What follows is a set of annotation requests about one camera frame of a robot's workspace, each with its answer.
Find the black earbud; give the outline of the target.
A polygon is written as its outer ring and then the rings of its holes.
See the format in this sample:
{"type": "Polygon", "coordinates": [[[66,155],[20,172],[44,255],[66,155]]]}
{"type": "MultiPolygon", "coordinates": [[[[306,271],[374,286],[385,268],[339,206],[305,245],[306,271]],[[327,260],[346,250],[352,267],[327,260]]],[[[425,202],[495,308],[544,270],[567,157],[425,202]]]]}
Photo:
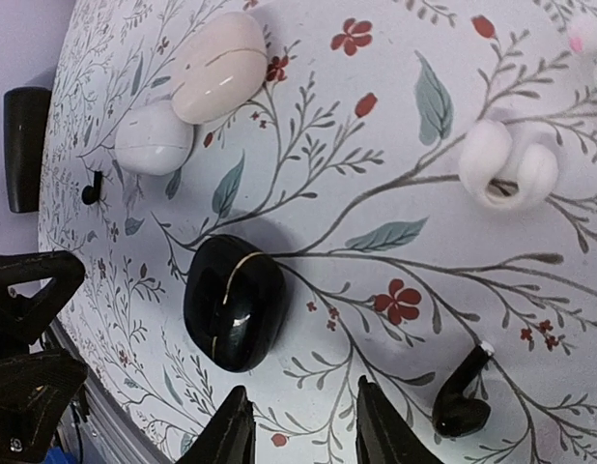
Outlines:
{"type": "Polygon", "coordinates": [[[467,436],[486,424],[491,407],[485,400],[466,397],[464,391],[493,354],[494,348],[488,342],[475,345],[442,385],[432,408],[432,424],[442,437],[467,436]]]}
{"type": "Polygon", "coordinates": [[[84,205],[91,206],[100,201],[102,182],[102,172],[95,171],[93,183],[86,186],[81,192],[81,199],[84,205]]]}

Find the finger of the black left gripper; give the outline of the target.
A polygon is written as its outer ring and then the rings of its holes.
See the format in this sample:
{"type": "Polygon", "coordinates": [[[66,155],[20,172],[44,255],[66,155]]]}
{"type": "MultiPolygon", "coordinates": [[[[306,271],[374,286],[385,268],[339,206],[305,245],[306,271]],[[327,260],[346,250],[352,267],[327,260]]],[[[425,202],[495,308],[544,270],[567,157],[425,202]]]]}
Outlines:
{"type": "Polygon", "coordinates": [[[64,349],[0,360],[0,463],[41,463],[88,375],[64,349]]]}
{"type": "Polygon", "coordinates": [[[27,354],[84,278],[69,251],[0,255],[0,358],[27,354]]]}

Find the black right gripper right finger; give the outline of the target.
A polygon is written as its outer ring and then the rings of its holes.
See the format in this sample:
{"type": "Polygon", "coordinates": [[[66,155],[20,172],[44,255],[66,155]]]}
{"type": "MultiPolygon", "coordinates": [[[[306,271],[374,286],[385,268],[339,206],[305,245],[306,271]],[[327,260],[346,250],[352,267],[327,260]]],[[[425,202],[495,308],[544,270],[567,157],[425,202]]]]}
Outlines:
{"type": "Polygon", "coordinates": [[[365,375],[358,379],[355,449],[358,464],[441,464],[365,375]]]}

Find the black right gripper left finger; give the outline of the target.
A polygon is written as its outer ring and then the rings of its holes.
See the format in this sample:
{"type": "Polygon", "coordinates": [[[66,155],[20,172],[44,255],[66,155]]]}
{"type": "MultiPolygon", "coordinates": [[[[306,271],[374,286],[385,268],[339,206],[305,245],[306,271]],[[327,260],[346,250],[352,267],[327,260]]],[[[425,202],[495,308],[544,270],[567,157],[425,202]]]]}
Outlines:
{"type": "Polygon", "coordinates": [[[244,386],[235,386],[176,464],[252,464],[254,462],[253,403],[248,399],[244,386]]]}

